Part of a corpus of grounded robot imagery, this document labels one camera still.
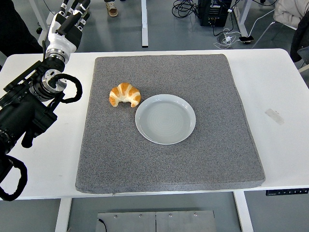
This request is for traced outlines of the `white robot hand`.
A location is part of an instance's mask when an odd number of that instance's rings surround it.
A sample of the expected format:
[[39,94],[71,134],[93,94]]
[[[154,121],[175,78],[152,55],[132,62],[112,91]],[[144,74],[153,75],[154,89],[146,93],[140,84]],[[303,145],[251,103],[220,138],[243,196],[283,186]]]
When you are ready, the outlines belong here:
[[75,0],[68,9],[64,0],[54,16],[49,32],[47,52],[61,50],[65,54],[74,53],[81,42],[83,28],[90,17],[87,11],[89,0]]

